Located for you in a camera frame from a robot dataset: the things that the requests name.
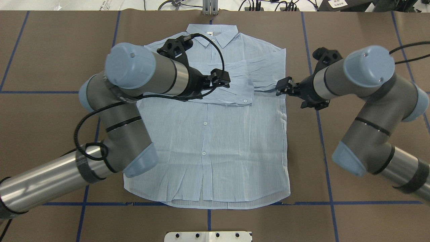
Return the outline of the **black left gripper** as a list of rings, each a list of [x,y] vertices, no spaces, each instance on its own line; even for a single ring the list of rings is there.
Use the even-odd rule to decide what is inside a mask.
[[[214,91],[217,87],[230,88],[229,72],[221,69],[213,69],[210,75],[203,75],[195,68],[188,68],[188,84],[185,89],[185,100],[203,98],[210,94],[202,94],[203,91]]]

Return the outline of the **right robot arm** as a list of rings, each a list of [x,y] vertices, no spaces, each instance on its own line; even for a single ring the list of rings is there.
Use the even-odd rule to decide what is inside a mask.
[[[399,123],[425,113],[428,95],[395,72],[390,52],[379,45],[346,57],[321,47],[313,58],[314,72],[299,83],[292,77],[278,80],[276,95],[299,97],[302,109],[316,110],[335,98],[356,95],[364,105],[334,150],[333,162],[357,177],[381,175],[395,190],[429,203],[429,163],[389,143]]]

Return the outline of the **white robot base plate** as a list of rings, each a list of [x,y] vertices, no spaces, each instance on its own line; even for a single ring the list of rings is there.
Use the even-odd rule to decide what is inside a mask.
[[[252,242],[252,232],[247,231],[201,231],[168,232],[165,242]]]

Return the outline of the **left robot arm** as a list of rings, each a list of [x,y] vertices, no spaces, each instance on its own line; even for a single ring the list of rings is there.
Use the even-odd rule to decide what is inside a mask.
[[[115,45],[102,72],[80,89],[90,111],[74,131],[76,149],[34,169],[1,180],[1,221],[65,194],[123,172],[140,175],[155,166],[153,143],[136,102],[160,97],[179,101],[203,98],[218,87],[229,87],[222,68],[209,75],[189,66],[191,45],[166,43],[157,52],[130,43]]]

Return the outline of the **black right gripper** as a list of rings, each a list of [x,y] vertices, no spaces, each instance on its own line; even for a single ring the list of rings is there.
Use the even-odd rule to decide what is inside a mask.
[[[290,95],[293,94],[293,89],[295,94],[303,100],[301,106],[316,106],[319,103],[319,96],[313,85],[313,76],[308,76],[297,86],[293,87],[294,82],[292,77],[285,77],[279,80],[275,86],[275,95]]]

